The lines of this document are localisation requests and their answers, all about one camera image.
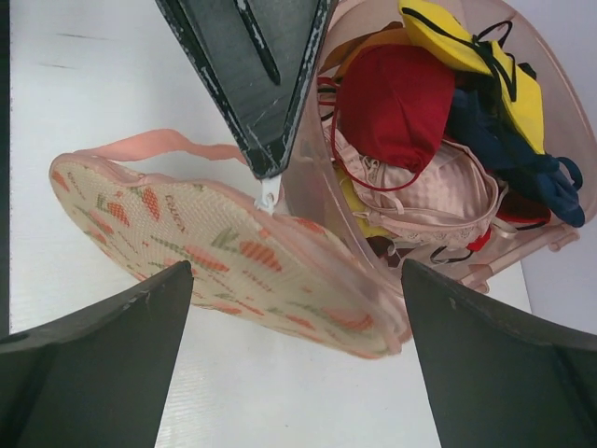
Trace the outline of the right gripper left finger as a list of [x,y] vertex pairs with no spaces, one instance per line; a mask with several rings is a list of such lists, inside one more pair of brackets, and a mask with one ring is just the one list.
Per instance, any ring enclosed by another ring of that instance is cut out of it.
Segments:
[[179,261],[2,339],[2,446],[154,446],[192,288],[190,264]]

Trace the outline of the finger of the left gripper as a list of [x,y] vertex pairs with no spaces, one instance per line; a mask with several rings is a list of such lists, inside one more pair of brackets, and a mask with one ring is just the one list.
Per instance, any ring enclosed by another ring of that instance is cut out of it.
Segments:
[[336,2],[158,0],[255,178],[289,164]]

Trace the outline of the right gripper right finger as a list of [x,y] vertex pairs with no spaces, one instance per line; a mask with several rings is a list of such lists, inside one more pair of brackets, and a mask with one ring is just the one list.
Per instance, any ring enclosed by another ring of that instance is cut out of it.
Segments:
[[444,447],[593,447],[596,337],[414,260],[402,286]]

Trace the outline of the floral mesh laundry bag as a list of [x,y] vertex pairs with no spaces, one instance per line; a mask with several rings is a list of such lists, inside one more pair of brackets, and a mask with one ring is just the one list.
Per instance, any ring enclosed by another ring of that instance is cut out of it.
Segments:
[[411,330],[402,298],[333,232],[214,180],[129,168],[173,151],[239,160],[230,145],[198,145],[153,130],[58,156],[49,180],[64,212],[140,280],[190,263],[191,301],[362,358],[400,352]]

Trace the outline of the red bra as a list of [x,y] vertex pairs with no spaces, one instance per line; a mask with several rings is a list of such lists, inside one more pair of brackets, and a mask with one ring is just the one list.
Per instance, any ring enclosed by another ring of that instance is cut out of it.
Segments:
[[[319,104],[329,110],[324,132],[340,131],[358,154],[418,177],[442,141],[462,145],[447,132],[455,74],[429,51],[399,44],[369,46],[337,73],[337,78],[317,82]],[[502,220],[497,212],[486,235],[463,248],[481,250]]]

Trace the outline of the yellow bra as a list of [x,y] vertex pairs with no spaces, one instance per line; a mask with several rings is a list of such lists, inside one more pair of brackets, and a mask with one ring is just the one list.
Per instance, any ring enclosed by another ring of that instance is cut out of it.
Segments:
[[545,152],[543,99],[538,82],[503,50],[503,40],[484,38],[508,21],[472,35],[447,9],[428,1],[400,1],[398,11],[412,44],[428,50],[451,69],[492,77],[509,122],[535,153]]

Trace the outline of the pink satin bra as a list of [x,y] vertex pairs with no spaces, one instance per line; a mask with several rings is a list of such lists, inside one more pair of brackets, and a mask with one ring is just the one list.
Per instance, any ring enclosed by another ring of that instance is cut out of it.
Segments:
[[463,248],[486,235],[507,193],[468,147],[450,140],[414,177],[358,154],[338,130],[326,130],[325,139],[338,156],[340,190],[367,237]]

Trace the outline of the navy blue bra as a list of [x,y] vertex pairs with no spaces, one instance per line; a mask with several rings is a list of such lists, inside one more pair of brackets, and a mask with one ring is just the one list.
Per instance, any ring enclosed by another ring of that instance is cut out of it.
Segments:
[[535,153],[523,137],[486,110],[477,91],[454,91],[447,131],[520,196],[542,203],[574,228],[585,224],[578,195],[584,178],[577,164],[567,157]]

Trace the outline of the pink plastic basket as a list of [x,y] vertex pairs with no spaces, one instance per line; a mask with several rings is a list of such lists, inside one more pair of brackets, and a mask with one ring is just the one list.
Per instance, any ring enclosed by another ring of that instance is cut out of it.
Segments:
[[[561,221],[542,203],[520,196],[493,173],[507,186],[498,210],[503,220],[493,227],[491,238],[481,250],[405,245],[386,237],[367,238],[359,230],[335,174],[323,124],[329,110],[319,104],[317,82],[320,77],[337,78],[338,69],[363,48],[385,44],[419,47],[410,42],[398,11],[399,2],[342,1],[336,7],[316,65],[292,159],[283,176],[286,202],[293,215],[314,221],[338,236],[364,267],[377,274],[392,290],[401,289],[404,261],[414,259],[467,287],[486,292],[488,280],[496,273],[540,248],[562,248],[577,238],[579,228]],[[544,39],[515,9],[502,1],[428,2],[447,9],[472,35],[501,21],[509,22],[493,28],[484,38],[503,40],[503,50],[512,54],[522,70],[538,82],[543,99],[543,154],[567,157],[577,164],[584,178],[578,191],[580,205],[586,222],[593,219],[596,215],[596,139],[572,86]],[[500,92],[492,77],[451,70],[455,74],[456,90],[477,91],[486,110],[519,133],[502,110]]]

